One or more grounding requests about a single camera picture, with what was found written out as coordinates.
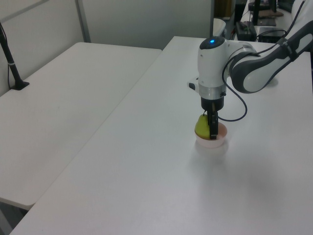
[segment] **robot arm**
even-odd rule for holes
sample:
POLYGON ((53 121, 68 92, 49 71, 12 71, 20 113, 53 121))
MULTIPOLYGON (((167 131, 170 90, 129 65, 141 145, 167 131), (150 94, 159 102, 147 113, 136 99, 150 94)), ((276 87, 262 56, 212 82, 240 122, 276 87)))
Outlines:
POLYGON ((204 40, 198 53, 199 79, 189 87, 199 91, 201 106, 208 113, 210 139, 218 134, 218 113, 224 106, 226 81, 230 75, 233 86, 242 93, 263 89, 272 78, 301 53, 313 45, 313 1, 307 0, 287 35, 270 50, 256 53, 245 42, 228 41, 222 37, 204 40), (228 61, 228 74, 223 71, 228 61))

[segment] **table surface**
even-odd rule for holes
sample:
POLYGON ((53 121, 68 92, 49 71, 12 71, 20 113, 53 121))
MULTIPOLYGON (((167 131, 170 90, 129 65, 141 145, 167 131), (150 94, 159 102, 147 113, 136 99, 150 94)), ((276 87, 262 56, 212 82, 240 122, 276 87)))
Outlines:
MULTIPOLYGON (((243 94, 247 116, 206 149, 194 133, 200 97, 186 85, 202 41, 173 38, 12 235, 312 233, 309 54, 243 94)), ((220 116, 243 111, 227 92, 220 116)))
POLYGON ((30 209, 160 54, 77 43, 0 98, 0 201, 30 209))

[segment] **pink bowl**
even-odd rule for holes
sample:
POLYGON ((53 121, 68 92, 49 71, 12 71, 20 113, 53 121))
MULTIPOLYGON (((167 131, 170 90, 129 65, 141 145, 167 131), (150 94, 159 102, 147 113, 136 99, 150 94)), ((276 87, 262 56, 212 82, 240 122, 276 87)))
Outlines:
POLYGON ((224 143, 226 134, 227 134, 226 126, 219 122, 219 133, 217 135, 216 140, 205 140, 205 139, 200 138, 197 134, 196 134, 196 139, 197 139, 197 142, 203 147, 217 148, 224 143))

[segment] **pear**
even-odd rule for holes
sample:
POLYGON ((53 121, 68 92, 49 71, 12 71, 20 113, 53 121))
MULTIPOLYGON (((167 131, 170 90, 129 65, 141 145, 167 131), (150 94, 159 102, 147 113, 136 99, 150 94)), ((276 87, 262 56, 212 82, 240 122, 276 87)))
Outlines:
POLYGON ((196 134, 205 140, 210 139, 210 128, 207 124, 207 115, 201 115, 196 123, 195 132, 196 134))

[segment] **wall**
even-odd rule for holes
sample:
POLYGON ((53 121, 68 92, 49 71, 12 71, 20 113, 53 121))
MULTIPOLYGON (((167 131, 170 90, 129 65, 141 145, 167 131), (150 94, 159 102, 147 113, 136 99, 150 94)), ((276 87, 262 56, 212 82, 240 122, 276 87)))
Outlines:
POLYGON ((164 49, 173 36, 208 37, 211 0, 79 0, 93 43, 164 49))
MULTIPOLYGON (((23 80, 76 42, 83 41, 75 0, 49 0, 2 26, 23 80)), ((0 50, 0 95, 7 91, 7 61, 0 50)))

